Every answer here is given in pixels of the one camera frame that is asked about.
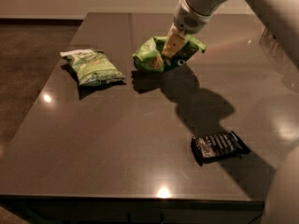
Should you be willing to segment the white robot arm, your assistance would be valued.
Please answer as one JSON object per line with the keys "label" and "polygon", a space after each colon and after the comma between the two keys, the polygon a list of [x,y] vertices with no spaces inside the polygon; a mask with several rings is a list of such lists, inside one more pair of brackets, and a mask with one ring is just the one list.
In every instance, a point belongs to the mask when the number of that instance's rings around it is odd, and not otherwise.
{"label": "white robot arm", "polygon": [[[227,0],[179,0],[163,55],[173,57],[199,33]],[[295,66],[299,66],[299,0],[245,0],[265,28],[276,38]]]}

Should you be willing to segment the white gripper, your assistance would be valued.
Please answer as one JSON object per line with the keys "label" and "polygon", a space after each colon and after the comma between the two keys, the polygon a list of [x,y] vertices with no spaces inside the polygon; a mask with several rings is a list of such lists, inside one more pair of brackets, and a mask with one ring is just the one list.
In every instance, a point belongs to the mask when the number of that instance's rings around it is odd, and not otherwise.
{"label": "white gripper", "polygon": [[212,15],[209,11],[209,0],[179,0],[175,9],[173,23],[167,34],[162,54],[172,58],[187,43],[187,34],[198,33]]}

